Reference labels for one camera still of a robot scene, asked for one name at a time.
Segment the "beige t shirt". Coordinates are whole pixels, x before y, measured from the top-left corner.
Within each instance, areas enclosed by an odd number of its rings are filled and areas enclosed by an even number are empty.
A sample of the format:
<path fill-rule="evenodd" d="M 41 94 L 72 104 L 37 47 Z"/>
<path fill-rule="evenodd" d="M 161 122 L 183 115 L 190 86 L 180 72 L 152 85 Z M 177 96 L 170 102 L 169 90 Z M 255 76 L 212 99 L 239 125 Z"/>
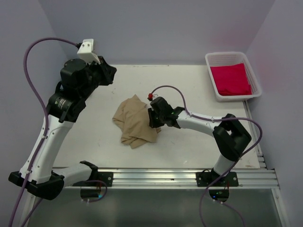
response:
<path fill-rule="evenodd" d="M 123 101 L 115 112 L 113 123 L 121 130 L 120 142 L 135 149 L 146 143 L 156 143 L 156 128 L 149 126 L 147 104 L 137 95 Z"/>

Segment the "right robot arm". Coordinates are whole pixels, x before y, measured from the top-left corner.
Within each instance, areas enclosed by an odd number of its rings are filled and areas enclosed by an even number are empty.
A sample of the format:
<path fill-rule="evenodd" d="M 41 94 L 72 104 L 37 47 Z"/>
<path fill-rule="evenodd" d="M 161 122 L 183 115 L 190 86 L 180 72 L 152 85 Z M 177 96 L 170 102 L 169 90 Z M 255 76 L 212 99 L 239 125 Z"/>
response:
<path fill-rule="evenodd" d="M 188 114 L 184 107 L 172 108 L 163 97 L 150 99 L 150 105 L 148 115 L 151 128 L 167 125 L 194 130 L 214 138 L 220 156 L 211 171 L 203 171 L 196 176 L 205 185 L 211 182 L 218 186 L 223 185 L 228 180 L 226 171 L 239 160 L 251 142 L 251 135 L 239 120 L 230 121 L 230 118 L 235 117 L 232 114 L 210 121 L 202 120 L 201 115 L 194 117 Z"/>

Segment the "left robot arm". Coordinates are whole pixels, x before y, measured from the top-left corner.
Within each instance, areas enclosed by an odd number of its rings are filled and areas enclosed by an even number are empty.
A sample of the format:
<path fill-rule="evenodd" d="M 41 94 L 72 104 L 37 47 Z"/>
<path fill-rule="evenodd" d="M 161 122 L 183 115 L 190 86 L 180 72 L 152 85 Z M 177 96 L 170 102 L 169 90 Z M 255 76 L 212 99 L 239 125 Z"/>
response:
<path fill-rule="evenodd" d="M 55 199 L 63 188 L 98 181 L 98 167 L 88 161 L 55 171 L 54 161 L 61 145 L 86 107 L 86 100 L 99 86 L 113 84 L 117 69 L 99 57 L 99 63 L 81 59 L 68 60 L 60 71 L 61 81 L 46 106 L 40 139 L 19 171 L 10 173 L 9 181 L 24 187 L 42 199 Z"/>

